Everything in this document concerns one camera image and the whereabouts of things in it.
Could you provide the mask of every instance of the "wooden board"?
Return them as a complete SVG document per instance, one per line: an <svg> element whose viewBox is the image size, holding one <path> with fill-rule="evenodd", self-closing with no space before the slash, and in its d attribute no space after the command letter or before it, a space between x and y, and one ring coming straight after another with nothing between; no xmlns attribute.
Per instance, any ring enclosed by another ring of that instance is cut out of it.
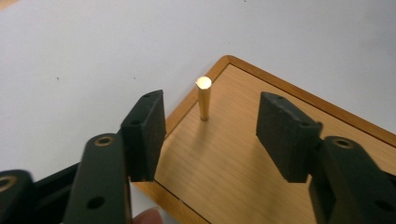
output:
<svg viewBox="0 0 396 224"><path fill-rule="evenodd" d="M396 137L233 56L208 72L210 119L200 121L192 90L167 119L156 181L138 183L181 223L315 223L308 184L289 184L255 130L260 93L282 95L324 124L322 136L359 142L396 174Z"/></svg>

